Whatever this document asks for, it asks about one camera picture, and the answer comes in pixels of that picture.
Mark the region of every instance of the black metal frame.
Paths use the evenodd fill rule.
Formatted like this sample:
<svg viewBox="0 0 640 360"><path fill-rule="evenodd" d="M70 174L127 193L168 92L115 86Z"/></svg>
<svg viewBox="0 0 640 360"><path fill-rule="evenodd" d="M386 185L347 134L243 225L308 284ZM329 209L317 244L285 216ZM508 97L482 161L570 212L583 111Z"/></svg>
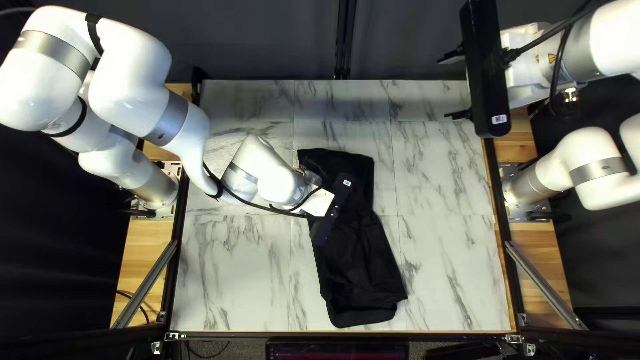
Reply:
<svg viewBox="0 0 640 360"><path fill-rule="evenodd" d="M356 20L357 0L340 0L338 9L337 36L335 39L335 68L333 78L346 80L351 75L351 50L353 48L353 26Z"/></svg>

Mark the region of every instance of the black curtain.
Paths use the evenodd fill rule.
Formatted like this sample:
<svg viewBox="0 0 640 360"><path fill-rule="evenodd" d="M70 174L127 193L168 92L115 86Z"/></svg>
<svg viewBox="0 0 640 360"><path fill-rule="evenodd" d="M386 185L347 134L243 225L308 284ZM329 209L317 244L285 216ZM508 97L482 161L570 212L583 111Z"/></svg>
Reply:
<svg viewBox="0 0 640 360"><path fill-rule="evenodd" d="M127 194L42 133L0 126L0 154L2 341L107 329Z"/></svg>
<svg viewBox="0 0 640 360"><path fill-rule="evenodd" d="M553 150L573 130L598 126L611 134L635 174L620 124L640 113L640 81L630 75L601 79L578 96L579 112L570 119L554 117L547 109L531 119L538 154ZM551 207L573 217L555 225L575 312L593 330L640 331L640 202L590 211L572 192Z"/></svg>

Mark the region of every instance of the white marble surface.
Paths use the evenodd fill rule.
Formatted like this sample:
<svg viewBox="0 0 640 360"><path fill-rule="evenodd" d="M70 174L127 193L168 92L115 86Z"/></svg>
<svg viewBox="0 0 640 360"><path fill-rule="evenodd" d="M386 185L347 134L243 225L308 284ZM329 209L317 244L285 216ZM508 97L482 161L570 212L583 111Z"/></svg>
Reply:
<svg viewBox="0 0 640 360"><path fill-rule="evenodd" d="M491 215L480 138L463 122L392 122L398 215Z"/></svg>
<svg viewBox="0 0 640 360"><path fill-rule="evenodd" d="M471 107L466 81L389 80L388 89L392 121L451 120L444 115Z"/></svg>
<svg viewBox="0 0 640 360"><path fill-rule="evenodd" d="M407 330L509 329L492 217L403 216L399 229Z"/></svg>
<svg viewBox="0 0 640 360"><path fill-rule="evenodd" d="M296 120L389 120L386 80L296 81Z"/></svg>
<svg viewBox="0 0 640 360"><path fill-rule="evenodd" d="M287 330L291 219L187 215L172 327Z"/></svg>
<svg viewBox="0 0 640 360"><path fill-rule="evenodd" d="M200 104L214 120L293 121L293 80L204 80L201 93Z"/></svg>
<svg viewBox="0 0 640 360"><path fill-rule="evenodd" d="M306 220L216 202L190 186L172 329L509 329L481 142L469 121L438 118L444 104L463 104L443 89L440 81L207 82L205 161L216 174L250 133L292 165L297 149L313 147L374 159L374 210L409 299L390 321L336 329ZM441 105L422 117L429 102Z"/></svg>

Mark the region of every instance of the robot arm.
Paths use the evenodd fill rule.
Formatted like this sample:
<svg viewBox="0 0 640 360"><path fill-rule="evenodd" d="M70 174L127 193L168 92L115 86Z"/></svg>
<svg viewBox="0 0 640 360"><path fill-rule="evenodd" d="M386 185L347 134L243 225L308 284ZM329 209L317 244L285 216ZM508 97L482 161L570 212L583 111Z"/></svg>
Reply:
<svg viewBox="0 0 640 360"><path fill-rule="evenodd" d="M620 135L636 168L640 167L640 114L625 120ZM609 133L583 127L566 135L556 148L506 180L508 204L524 211L561 191L575 187L582 205L601 210L640 200L640 175L630 175Z"/></svg>
<svg viewBox="0 0 640 360"><path fill-rule="evenodd" d="M59 6L31 15L0 67L0 121L27 131L47 128L74 107L101 47L88 94L95 114L180 156L192 182L216 194L218 187L202 168L209 118L164 87L171 65L167 48L141 30L104 18L90 34L86 19L86 13Z"/></svg>
<svg viewBox="0 0 640 360"><path fill-rule="evenodd" d="M82 92L88 101L81 104L78 91L98 56L88 96L87 86ZM239 196L250 204L259 193L280 213L326 213L333 194L317 190L319 177L293 170L256 136L243 142L225 172L222 181L232 194L223 193L203 167L209 118L164 86L170 65L164 44L144 31L68 8L41 7L0 67L0 122L57 133L71 129L85 107L86 124L57 141L81 153L85 170L146 196L147 203L175 197L173 183L127 136L116 134L119 129L180 156L190 180L210 196L231 202Z"/></svg>
<svg viewBox="0 0 640 360"><path fill-rule="evenodd" d="M616 0L576 22L564 49L559 88L620 74L640 78L639 19L640 0ZM522 47L550 28L549 24L539 22L503 30L502 46ZM548 97L562 34L510 63L505 71L510 108Z"/></svg>

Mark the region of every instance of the qr code label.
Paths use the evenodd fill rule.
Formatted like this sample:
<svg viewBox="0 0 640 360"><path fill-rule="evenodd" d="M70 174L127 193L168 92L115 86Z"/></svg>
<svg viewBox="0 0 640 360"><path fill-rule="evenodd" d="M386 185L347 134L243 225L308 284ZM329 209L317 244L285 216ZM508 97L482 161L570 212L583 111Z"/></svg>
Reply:
<svg viewBox="0 0 640 360"><path fill-rule="evenodd" d="M503 122L507 122L507 115L497 115L491 118L491 123L493 125L501 124Z"/></svg>

